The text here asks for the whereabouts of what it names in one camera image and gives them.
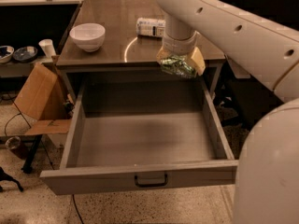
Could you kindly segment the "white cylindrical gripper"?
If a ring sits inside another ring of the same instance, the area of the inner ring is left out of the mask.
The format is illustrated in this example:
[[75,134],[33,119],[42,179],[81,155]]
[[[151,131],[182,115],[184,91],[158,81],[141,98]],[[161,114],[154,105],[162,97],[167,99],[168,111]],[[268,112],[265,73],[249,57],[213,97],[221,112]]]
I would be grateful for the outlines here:
[[199,76],[203,75],[206,69],[206,63],[202,52],[196,47],[197,34],[193,33],[190,38],[179,40],[170,37],[168,34],[164,34],[162,43],[163,46],[159,49],[156,60],[158,64],[162,63],[163,59],[170,56],[170,53],[177,55],[186,55],[190,52],[191,67],[195,69]]

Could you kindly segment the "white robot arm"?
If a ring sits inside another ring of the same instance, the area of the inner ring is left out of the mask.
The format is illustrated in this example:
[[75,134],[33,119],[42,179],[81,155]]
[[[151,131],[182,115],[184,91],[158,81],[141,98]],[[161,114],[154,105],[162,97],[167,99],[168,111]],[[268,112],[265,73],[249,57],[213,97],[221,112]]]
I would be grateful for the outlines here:
[[164,49],[193,51],[203,35],[279,97],[242,148],[234,224],[299,224],[297,31],[219,0],[156,0],[166,14]]

